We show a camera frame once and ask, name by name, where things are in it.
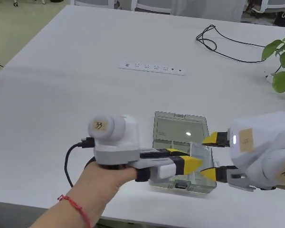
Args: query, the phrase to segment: white device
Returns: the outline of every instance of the white device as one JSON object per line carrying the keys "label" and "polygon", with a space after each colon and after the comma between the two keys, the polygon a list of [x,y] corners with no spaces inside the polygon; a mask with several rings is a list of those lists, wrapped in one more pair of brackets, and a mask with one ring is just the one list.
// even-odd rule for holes
{"label": "white device", "polygon": [[140,158],[138,125],[131,117],[97,115],[89,123],[88,134],[95,139],[98,164],[127,164]]}
{"label": "white device", "polygon": [[235,119],[230,152],[255,186],[285,185],[285,112]]}

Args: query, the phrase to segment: white table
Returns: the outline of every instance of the white table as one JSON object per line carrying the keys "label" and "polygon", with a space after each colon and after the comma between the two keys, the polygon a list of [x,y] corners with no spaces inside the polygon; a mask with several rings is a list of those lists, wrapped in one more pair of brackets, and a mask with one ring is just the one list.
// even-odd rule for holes
{"label": "white table", "polygon": [[[285,28],[67,6],[0,71],[0,203],[49,208],[69,190],[67,149],[87,136],[95,113],[129,114],[142,147],[152,144],[154,111],[205,116],[224,131],[238,116],[285,110],[264,75],[277,59],[243,64],[207,51],[195,37],[209,24],[231,38],[267,44]],[[261,48],[210,33],[220,51],[259,60]],[[180,66],[186,76],[118,69],[121,60]],[[92,156],[75,150],[73,181]],[[214,149],[221,165],[228,149]],[[285,191],[237,190],[219,184],[211,194],[160,193],[148,183],[123,186],[103,213],[107,219],[184,228],[285,227]]]}

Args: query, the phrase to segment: plastic container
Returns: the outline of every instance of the plastic container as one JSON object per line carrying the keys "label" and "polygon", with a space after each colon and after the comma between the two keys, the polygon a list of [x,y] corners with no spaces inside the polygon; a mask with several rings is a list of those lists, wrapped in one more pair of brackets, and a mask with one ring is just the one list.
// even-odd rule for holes
{"label": "plastic container", "polygon": [[[185,136],[187,132],[191,133],[190,137]],[[203,177],[199,173],[199,171],[203,169],[214,167],[212,150],[200,144],[201,140],[208,135],[205,117],[156,112],[153,147],[155,149],[174,148],[187,152],[191,157],[202,159],[203,165],[199,167],[196,172],[189,175],[178,175],[165,179],[162,182],[153,182],[150,180],[149,184],[154,187],[191,193],[210,193],[214,190],[217,183]]]}

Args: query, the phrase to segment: floor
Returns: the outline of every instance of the floor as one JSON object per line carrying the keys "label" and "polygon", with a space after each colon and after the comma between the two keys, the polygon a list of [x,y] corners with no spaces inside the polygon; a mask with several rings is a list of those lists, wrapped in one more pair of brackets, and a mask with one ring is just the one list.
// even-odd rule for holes
{"label": "floor", "polygon": [[41,0],[13,0],[0,2],[0,64],[6,65],[53,17],[66,2],[42,5]]}

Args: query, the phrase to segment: wrist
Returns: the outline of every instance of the wrist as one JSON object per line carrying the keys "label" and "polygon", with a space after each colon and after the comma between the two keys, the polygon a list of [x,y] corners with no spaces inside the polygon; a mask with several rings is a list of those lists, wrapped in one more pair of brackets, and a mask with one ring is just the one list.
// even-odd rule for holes
{"label": "wrist", "polygon": [[94,194],[92,191],[83,192],[77,189],[76,186],[67,193],[67,196],[78,206],[82,207],[82,211],[89,218],[92,227],[96,224],[106,207],[106,203],[101,200],[99,195]]}

